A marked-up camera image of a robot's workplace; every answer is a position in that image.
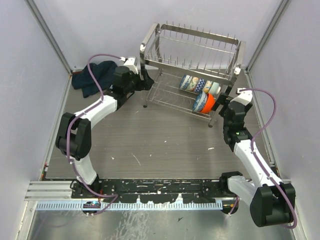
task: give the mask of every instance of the black mounting plate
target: black mounting plate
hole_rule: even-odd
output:
[[[179,194],[183,203],[215,203],[215,198],[234,198],[226,195],[219,188],[217,179],[101,179],[102,194],[118,194],[116,203],[136,203],[139,196],[142,203],[174,203]],[[73,199],[97,198],[77,181],[71,184]]]

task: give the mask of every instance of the white wall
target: white wall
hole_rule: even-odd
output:
[[[153,22],[217,31],[247,43],[247,65],[280,0],[35,0],[71,67],[89,56],[139,56]]]
[[[68,73],[23,0],[0,1],[0,239],[18,230],[38,180]]]
[[[251,71],[275,95],[269,132],[281,175],[292,180],[308,239],[320,236],[320,1],[291,1]],[[267,119],[272,102],[260,96]]]

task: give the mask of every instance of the wooden-textured floor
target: wooden-textured floor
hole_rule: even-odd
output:
[[[248,83],[242,71],[233,92],[243,87]],[[98,98],[98,94],[83,98],[81,90],[71,88],[64,111],[80,111]],[[101,178],[218,178],[230,171],[249,177],[225,144],[222,124],[221,117],[209,128],[208,122],[184,112],[151,103],[143,108],[142,93],[137,92],[92,130],[92,165]],[[251,134],[259,130],[253,108],[245,118],[245,126]],[[257,146],[269,161],[261,137]],[[53,149],[46,177],[75,177],[57,148]]]

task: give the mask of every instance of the dark blue cloth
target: dark blue cloth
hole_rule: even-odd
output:
[[[91,71],[102,90],[109,89],[112,85],[116,67],[117,64],[114,61],[103,61],[99,64],[90,63]],[[85,66],[82,72],[72,76],[71,84],[74,89],[82,89],[84,98],[99,92],[97,85],[89,73],[88,66]]]

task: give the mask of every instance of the dish rack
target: dish rack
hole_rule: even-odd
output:
[[[198,94],[179,89],[179,84],[184,75],[190,75],[219,83],[221,91],[229,94],[240,74],[245,47],[244,41],[229,35],[181,24],[166,23],[160,27],[154,23],[140,46],[141,72],[146,65],[158,68],[143,106],[152,102],[182,111],[209,121],[211,127],[217,110],[209,114],[192,111]]]

